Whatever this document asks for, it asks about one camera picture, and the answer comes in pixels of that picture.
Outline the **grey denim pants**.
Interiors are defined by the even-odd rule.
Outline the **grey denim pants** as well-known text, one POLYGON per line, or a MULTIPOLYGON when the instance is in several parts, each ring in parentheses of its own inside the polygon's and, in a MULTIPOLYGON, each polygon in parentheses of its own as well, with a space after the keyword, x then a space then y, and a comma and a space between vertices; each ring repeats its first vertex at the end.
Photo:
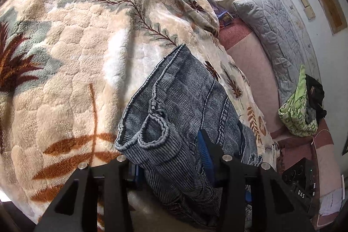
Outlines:
POLYGON ((116 148, 144 169, 165 209, 190 225, 214 230, 221 192, 202 164, 204 130, 225 154, 249 165, 262 158, 223 86, 181 45, 164 57, 128 103, 116 148))

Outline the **dark clothing pile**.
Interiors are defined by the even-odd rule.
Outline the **dark clothing pile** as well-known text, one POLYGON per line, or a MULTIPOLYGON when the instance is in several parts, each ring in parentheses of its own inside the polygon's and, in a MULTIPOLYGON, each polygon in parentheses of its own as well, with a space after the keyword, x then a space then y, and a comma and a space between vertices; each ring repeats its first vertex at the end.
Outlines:
POLYGON ((327 115, 327 111, 323 108, 323 100, 325 98, 323 86, 308 74, 306 74, 306 86, 309 106, 315 110, 316 121, 319 124, 327 115))

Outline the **black electronic box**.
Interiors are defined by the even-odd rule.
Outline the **black electronic box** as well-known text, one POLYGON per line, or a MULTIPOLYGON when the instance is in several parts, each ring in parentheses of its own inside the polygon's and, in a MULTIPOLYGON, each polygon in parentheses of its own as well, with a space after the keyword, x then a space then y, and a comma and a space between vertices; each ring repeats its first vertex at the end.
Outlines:
POLYGON ((309 213, 316 194, 312 160, 302 158, 282 173, 282 179, 290 187, 305 211, 309 213))

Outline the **green patterned cloth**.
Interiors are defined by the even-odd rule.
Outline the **green patterned cloth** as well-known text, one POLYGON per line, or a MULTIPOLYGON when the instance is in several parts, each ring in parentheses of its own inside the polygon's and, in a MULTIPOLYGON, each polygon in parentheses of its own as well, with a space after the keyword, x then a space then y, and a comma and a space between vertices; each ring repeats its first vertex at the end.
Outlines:
POLYGON ((316 111, 310 107, 308 102, 304 65, 300 66, 298 84, 295 91, 282 104, 278 110, 278 116, 287 130, 297 137, 308 137, 317 132, 316 111))

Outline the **grey quilted pillow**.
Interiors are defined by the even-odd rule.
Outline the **grey quilted pillow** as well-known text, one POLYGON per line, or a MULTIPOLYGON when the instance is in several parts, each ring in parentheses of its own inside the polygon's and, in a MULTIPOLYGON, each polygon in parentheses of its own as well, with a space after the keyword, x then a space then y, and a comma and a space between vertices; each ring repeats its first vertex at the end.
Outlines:
POLYGON ((273 68, 279 103, 295 92, 304 59, 290 17, 281 0, 237 0, 236 14, 257 35, 273 68))

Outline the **beige leaf pattern blanket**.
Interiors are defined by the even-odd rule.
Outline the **beige leaf pattern blanket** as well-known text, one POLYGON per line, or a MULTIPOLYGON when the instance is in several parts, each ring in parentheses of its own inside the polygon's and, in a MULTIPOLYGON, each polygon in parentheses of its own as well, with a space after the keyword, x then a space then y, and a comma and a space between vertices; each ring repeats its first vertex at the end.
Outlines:
POLYGON ((279 156, 207 0, 2 0, 1 190, 37 223, 77 165, 116 158, 122 112, 185 44, 225 88, 257 152, 279 156))

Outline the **wall switch plate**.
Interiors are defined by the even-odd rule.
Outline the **wall switch plate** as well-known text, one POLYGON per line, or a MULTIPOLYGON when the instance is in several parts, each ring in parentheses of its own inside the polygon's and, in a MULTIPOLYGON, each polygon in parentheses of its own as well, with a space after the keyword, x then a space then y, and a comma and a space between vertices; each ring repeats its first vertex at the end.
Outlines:
POLYGON ((306 14, 307 19, 309 21, 313 20, 316 17, 316 15, 315 15, 309 1, 308 0, 300 0, 300 1, 304 7, 304 13, 306 14))

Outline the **wooden wall frame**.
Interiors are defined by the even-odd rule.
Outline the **wooden wall frame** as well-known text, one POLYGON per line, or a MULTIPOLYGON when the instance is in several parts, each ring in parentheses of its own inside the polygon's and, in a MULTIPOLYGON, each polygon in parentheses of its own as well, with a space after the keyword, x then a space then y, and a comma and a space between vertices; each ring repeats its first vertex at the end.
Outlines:
POLYGON ((333 35, 347 28, 347 21, 339 0, 318 0, 333 35))

